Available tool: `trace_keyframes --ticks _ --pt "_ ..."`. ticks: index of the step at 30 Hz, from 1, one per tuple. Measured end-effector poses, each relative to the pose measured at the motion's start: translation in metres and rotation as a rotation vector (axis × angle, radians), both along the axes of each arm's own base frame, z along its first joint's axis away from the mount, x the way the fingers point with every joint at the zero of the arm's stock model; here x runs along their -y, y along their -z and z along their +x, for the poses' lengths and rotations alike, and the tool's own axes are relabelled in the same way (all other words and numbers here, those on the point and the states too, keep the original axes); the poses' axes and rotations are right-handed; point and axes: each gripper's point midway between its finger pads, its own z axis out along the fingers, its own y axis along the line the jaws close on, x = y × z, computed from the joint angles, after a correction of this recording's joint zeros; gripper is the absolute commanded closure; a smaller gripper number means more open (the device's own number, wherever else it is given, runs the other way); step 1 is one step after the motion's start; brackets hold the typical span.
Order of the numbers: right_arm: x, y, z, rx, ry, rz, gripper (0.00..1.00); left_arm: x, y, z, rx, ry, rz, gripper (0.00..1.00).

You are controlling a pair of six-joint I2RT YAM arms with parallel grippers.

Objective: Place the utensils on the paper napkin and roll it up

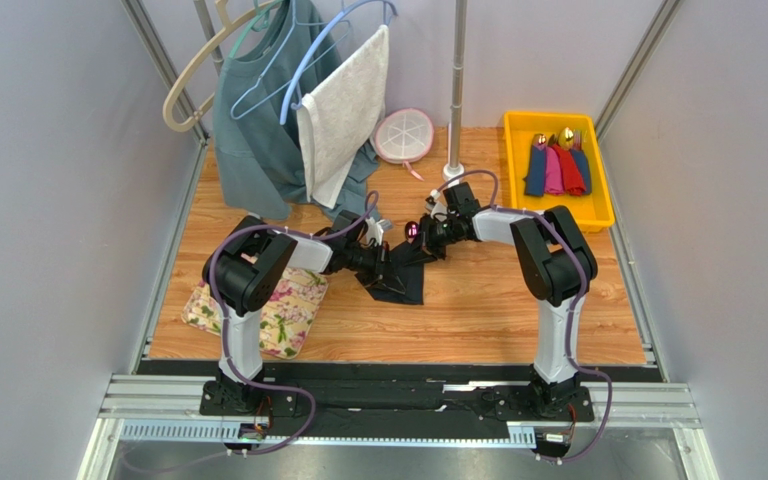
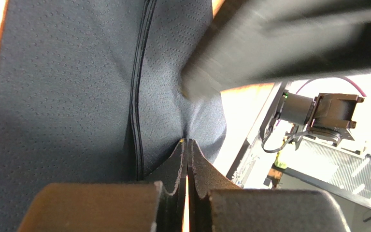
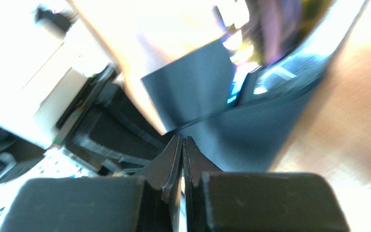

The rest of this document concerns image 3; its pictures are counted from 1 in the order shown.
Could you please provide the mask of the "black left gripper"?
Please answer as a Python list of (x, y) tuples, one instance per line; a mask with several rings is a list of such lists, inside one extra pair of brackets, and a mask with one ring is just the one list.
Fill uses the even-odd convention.
[(99, 175), (133, 175), (155, 159), (172, 134), (160, 135), (122, 87), (118, 70), (107, 65), (89, 77), (57, 121), (57, 147)]

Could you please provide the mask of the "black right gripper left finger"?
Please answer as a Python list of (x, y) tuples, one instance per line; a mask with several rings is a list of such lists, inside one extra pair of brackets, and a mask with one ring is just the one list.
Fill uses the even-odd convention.
[(3, 213), (1, 232), (176, 232), (182, 137), (127, 177), (35, 178)]

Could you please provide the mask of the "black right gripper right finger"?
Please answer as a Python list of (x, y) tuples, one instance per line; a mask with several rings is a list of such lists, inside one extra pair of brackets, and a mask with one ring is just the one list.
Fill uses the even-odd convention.
[(313, 173), (230, 173), (183, 143), (190, 232), (348, 232), (330, 184)]

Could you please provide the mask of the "black paper napkin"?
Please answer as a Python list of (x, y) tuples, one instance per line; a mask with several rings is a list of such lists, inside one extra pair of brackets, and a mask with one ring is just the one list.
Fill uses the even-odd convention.
[(168, 132), (194, 139), (228, 172), (267, 170), (320, 84), (329, 56), (309, 45), (250, 73), (228, 106), (234, 66), (220, 41), (145, 76), (142, 82)]

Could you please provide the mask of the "iridescent purple spoon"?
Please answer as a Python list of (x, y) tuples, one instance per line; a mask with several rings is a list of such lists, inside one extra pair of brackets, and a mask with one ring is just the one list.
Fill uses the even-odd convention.
[(331, 0), (222, 0), (216, 3), (222, 45), (234, 66), (228, 105), (249, 73), (286, 56), (318, 24)]

